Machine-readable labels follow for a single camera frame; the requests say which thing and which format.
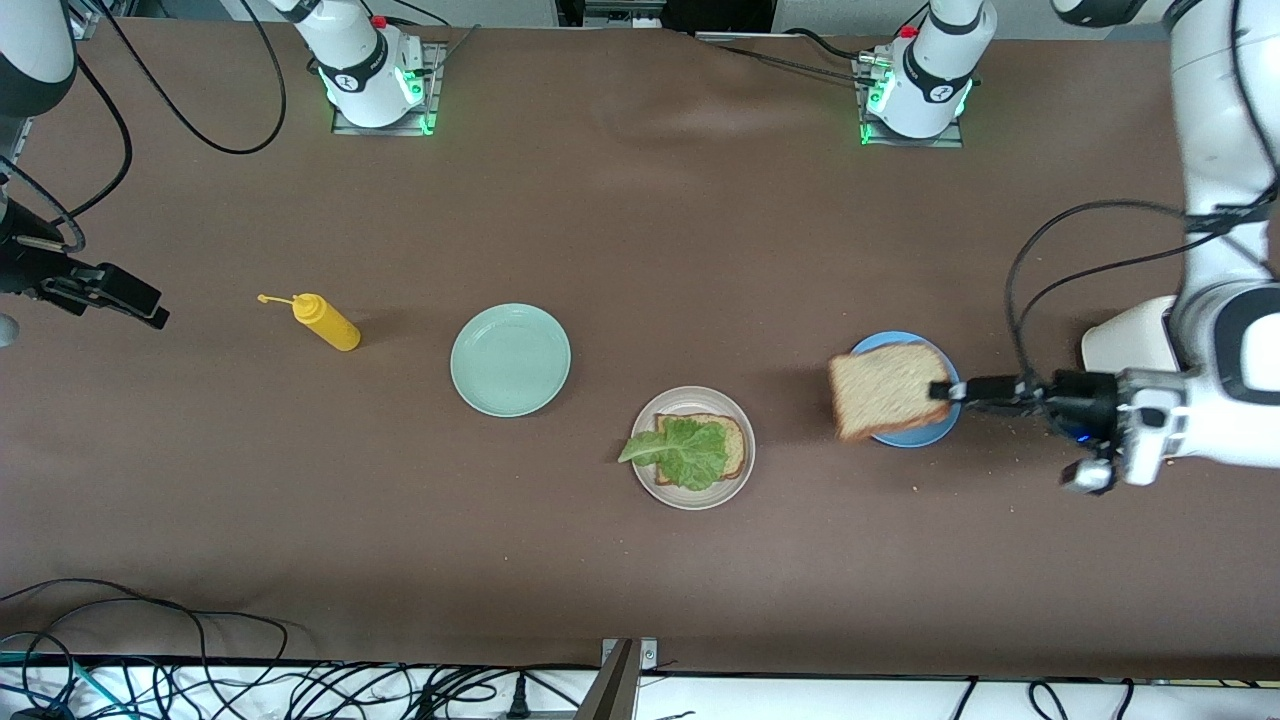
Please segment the brown bread slice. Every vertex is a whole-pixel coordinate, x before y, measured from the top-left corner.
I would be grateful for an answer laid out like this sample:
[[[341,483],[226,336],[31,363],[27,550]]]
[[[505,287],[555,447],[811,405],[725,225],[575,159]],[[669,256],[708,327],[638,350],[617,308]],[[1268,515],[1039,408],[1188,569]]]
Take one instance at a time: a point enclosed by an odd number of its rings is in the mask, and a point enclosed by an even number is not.
[[[741,475],[746,465],[746,436],[742,427],[731,416],[710,413],[698,413],[689,415],[659,414],[655,416],[655,428],[666,430],[667,425],[676,419],[689,419],[700,424],[716,424],[724,428],[724,470],[716,479],[716,483],[732,480]]]
[[[915,430],[951,413],[950,401],[931,396],[934,383],[950,380],[948,365],[940,351],[922,342],[833,356],[827,374],[836,436],[842,442]]]

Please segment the yellow mustard squeeze bottle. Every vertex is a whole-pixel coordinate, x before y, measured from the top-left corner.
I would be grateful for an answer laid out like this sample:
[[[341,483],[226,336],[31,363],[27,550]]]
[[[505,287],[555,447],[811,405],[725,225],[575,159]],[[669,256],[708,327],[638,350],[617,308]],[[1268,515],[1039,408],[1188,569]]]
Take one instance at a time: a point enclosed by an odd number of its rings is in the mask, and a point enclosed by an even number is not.
[[[260,293],[261,304],[284,304],[296,322],[340,352],[349,352],[362,340],[358,327],[317,293],[297,293],[288,299]]]

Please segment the green lettuce leaf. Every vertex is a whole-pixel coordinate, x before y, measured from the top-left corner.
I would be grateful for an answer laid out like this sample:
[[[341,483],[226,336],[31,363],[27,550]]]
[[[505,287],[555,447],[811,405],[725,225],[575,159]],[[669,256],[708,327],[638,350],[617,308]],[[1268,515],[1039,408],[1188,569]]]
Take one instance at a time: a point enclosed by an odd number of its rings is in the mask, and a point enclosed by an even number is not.
[[[676,419],[666,430],[643,430],[631,437],[617,461],[657,465],[659,482],[685,489],[708,489],[724,470],[724,428]]]

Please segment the blue plate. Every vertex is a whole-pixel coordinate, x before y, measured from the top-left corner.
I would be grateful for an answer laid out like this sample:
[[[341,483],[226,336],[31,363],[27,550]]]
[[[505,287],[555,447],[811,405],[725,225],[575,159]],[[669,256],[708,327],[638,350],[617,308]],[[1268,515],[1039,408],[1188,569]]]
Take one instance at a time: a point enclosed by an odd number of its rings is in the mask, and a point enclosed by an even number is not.
[[[882,331],[865,337],[850,348],[850,354],[858,355],[872,351],[887,345],[924,345],[932,348],[942,360],[947,369],[948,379],[951,382],[959,382],[959,374],[956,366],[951,363],[950,356],[943,352],[938,346],[929,342],[927,338],[918,336],[911,332],[905,331]],[[925,427],[919,427],[909,430],[899,430],[893,433],[877,433],[873,434],[877,442],[887,445],[896,448],[922,448],[928,445],[933,445],[946,437],[952,428],[957,424],[960,418],[960,407],[951,405],[948,414],[943,420],[932,423]]]

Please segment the beige plate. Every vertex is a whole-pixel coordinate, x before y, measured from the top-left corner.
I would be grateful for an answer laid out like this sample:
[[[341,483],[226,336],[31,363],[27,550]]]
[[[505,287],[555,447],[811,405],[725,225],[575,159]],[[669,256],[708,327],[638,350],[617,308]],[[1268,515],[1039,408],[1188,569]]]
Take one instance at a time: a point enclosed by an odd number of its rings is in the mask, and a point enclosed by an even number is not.
[[[632,470],[641,487],[653,498],[672,509],[701,511],[728,502],[748,483],[756,459],[756,438],[748,414],[728,395],[708,387],[684,386],[659,393],[637,414],[632,433],[657,430],[657,415],[659,414],[689,415],[698,413],[731,416],[742,427],[746,436],[746,465],[741,475],[732,480],[713,483],[708,489],[685,489],[659,482],[659,466],[634,464]]]

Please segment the pale green plate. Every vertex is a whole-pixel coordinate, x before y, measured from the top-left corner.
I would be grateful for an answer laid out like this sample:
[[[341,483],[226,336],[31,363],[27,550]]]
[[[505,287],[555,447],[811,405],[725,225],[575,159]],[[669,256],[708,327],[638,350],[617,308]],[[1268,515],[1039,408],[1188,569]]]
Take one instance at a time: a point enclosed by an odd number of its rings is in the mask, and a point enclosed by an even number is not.
[[[488,416],[534,414],[563,389],[572,366],[570,337],[548,311],[500,304],[471,318],[451,350],[457,395]]]

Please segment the white toaster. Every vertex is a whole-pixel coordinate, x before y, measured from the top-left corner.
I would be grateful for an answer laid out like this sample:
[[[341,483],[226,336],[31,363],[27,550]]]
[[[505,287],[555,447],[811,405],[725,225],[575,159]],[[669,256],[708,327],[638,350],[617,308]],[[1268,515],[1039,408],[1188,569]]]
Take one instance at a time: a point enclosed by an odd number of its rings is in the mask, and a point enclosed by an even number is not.
[[[1112,374],[1130,368],[1180,372],[1167,328],[1175,299],[1166,295],[1147,300],[1088,329],[1082,338],[1084,369]]]

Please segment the black equipment box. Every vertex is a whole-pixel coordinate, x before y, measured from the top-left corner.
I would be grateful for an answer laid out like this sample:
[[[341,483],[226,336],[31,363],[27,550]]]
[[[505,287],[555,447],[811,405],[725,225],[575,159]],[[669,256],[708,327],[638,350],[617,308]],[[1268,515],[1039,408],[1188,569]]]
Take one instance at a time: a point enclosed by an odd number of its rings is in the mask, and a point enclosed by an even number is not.
[[[777,0],[554,0],[563,26],[768,33]]]

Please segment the aluminium frame profile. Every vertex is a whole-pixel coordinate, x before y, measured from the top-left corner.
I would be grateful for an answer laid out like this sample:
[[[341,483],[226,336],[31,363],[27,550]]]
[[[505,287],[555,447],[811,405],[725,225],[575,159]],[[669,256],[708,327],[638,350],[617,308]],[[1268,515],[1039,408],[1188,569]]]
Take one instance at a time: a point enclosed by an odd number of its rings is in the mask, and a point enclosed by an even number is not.
[[[0,0],[0,158],[15,161],[29,122],[68,95],[100,17],[91,0]]]

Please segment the grey metal arm base plate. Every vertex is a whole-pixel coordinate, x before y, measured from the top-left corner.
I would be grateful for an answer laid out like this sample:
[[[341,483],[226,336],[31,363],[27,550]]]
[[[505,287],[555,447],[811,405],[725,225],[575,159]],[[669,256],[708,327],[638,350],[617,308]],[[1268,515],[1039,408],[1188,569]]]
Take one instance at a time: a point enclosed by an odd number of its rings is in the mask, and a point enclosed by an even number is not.
[[[890,56],[860,53],[855,70],[861,145],[960,149],[960,115],[973,88],[970,77],[920,87],[900,74]]]
[[[338,136],[430,137],[435,133],[448,46],[397,36],[378,73],[360,91],[356,76],[323,72],[332,105],[330,132]]]

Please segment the grey metal bracket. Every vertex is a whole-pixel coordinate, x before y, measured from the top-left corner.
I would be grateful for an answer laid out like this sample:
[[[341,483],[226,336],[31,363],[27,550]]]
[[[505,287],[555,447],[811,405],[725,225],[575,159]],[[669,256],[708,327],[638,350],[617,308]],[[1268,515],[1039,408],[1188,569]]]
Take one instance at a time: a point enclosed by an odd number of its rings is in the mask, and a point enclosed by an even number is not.
[[[657,638],[605,638],[602,667],[573,720],[635,720],[641,674],[657,660]]]

